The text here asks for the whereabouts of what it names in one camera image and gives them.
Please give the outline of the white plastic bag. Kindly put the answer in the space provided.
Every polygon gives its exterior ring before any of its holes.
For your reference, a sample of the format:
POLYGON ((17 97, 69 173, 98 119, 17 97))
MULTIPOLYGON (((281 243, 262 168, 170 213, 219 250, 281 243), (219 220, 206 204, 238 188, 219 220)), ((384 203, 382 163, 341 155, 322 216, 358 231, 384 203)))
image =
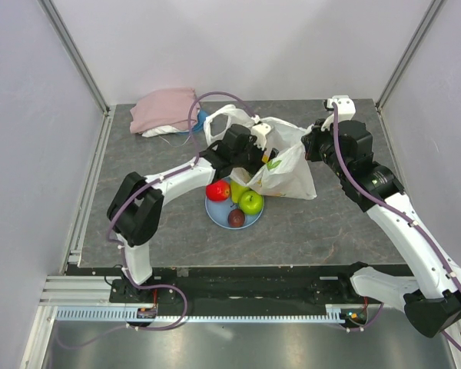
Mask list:
POLYGON ((317 193, 301 141, 310 132, 309 129, 275 117, 251 117, 244 110, 229 104, 206 117, 203 123, 206 142, 211 144, 221 140, 232 124, 252 129, 258 122, 270 126, 265 150, 268 162, 263 163, 254 175, 244 168, 235 168, 230 178, 262 195, 314 199, 317 193))

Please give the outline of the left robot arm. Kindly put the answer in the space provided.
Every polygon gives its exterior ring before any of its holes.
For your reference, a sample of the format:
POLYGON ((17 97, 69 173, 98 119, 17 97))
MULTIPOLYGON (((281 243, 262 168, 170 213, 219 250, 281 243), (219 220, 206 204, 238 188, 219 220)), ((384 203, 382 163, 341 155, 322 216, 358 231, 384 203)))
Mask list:
POLYGON ((163 207, 196 188, 230 176, 235 168, 252 174, 264 165, 269 124, 251 128, 231 125, 221 139, 210 144, 189 162, 155 175, 127 175, 112 200, 107 217, 107 238, 121 249, 122 271, 130 280, 127 294, 145 302, 153 294, 149 241, 155 235, 163 207))

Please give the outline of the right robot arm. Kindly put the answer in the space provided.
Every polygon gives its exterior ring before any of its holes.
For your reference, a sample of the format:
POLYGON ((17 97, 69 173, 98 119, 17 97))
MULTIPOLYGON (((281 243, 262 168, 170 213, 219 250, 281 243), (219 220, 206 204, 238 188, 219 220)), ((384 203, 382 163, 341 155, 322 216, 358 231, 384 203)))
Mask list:
POLYGON ((319 119, 301 141, 306 159, 322 161, 333 171, 345 195, 387 235, 412 273, 393 276, 357 262, 337 282, 338 297, 348 303, 362 296, 388 304, 426 337, 459 321, 461 267, 430 234, 396 175, 374 161, 366 125, 319 119))

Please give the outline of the green pear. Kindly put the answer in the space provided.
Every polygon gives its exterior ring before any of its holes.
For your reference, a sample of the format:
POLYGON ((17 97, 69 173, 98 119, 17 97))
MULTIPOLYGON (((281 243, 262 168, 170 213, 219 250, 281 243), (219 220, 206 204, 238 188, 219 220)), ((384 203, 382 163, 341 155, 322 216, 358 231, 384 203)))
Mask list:
POLYGON ((241 196, 249 190, 248 187, 238 184, 236 181, 230 181, 231 200, 235 204, 237 204, 241 196))

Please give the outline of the green apple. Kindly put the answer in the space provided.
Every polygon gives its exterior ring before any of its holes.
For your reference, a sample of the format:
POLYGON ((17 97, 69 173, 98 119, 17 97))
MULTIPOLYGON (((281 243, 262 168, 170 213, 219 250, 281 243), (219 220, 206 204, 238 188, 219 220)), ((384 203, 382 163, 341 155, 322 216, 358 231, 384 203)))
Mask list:
POLYGON ((259 214, 264 207, 263 197, 253 190, 245 191, 238 202, 239 208, 248 215, 259 214))

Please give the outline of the red apple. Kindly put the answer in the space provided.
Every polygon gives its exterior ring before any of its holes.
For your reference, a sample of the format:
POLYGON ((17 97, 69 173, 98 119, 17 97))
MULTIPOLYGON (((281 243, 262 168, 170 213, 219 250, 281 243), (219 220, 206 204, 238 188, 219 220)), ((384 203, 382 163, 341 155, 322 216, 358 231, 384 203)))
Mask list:
POLYGON ((210 201, 222 202, 231 196, 231 187, 227 181, 219 180, 209 184, 205 189, 205 193, 210 201))

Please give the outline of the blue plate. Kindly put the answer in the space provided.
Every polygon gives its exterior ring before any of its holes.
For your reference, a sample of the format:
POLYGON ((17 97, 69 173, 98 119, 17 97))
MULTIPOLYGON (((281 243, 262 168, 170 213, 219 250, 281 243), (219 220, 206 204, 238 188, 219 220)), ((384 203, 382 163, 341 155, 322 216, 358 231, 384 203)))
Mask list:
MULTIPOLYGON (((231 179, 229 178, 225 178, 224 180, 227 181, 229 184, 231 182, 231 179)), ((264 210, 263 208, 262 211, 256 215, 246 214, 246 222, 244 226, 241 228, 232 228, 227 223, 227 216, 235 208, 239 208, 239 205, 238 203, 235 204, 232 202, 231 193, 230 193, 230 197, 226 201, 222 201, 222 202, 210 201, 207 198, 207 196, 205 197, 205 209, 206 209, 207 215, 215 224, 221 226, 222 228, 226 228, 226 229, 240 230, 240 229, 248 228, 259 219, 259 217, 262 215, 263 210, 264 210)))

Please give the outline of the passion fruit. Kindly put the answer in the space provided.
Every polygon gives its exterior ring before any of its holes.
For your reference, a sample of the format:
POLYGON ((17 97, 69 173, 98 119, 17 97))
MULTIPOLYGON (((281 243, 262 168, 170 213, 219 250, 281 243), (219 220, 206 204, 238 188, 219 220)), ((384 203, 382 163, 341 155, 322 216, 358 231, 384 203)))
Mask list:
POLYGON ((245 222, 246 222, 246 215, 239 208, 235 208, 227 216, 227 223, 232 228, 241 228, 244 226, 245 222))

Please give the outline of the blue cloth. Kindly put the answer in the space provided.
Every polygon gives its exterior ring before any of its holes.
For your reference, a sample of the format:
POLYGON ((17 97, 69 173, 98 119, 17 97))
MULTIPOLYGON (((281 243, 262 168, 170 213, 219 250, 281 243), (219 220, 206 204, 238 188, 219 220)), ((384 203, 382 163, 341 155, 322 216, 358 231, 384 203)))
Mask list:
MULTIPOLYGON (((200 109, 199 112, 197 113, 197 123, 192 126, 192 132, 193 133, 198 133, 200 131, 204 130, 204 122, 206 118, 208 117, 208 113, 204 111, 203 109, 200 109)), ((176 132, 177 135, 188 135, 189 131, 187 129, 187 125, 185 125, 185 130, 179 129, 176 132)))

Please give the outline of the white cloth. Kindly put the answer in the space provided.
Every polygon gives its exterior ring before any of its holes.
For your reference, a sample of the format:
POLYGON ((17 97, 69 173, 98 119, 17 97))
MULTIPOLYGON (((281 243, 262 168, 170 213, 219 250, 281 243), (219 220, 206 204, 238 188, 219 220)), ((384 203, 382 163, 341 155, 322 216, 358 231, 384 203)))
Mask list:
POLYGON ((162 125, 159 127, 148 129, 141 133, 143 137, 151 138, 160 135, 187 135, 188 130, 181 130, 179 128, 174 127, 173 125, 162 125))

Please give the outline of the pink cloth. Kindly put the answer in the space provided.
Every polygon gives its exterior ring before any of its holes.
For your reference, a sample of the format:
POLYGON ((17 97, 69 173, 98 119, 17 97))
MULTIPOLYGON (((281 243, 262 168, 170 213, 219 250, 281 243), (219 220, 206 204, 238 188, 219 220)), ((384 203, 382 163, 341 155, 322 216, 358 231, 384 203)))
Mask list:
POLYGON ((141 134, 162 125, 173 125, 185 130, 185 125, 188 129, 187 117, 190 117, 192 127, 197 123, 200 110, 197 103, 191 114, 188 114, 195 100, 196 92, 193 88, 166 88, 149 93, 130 110, 130 133, 141 134))

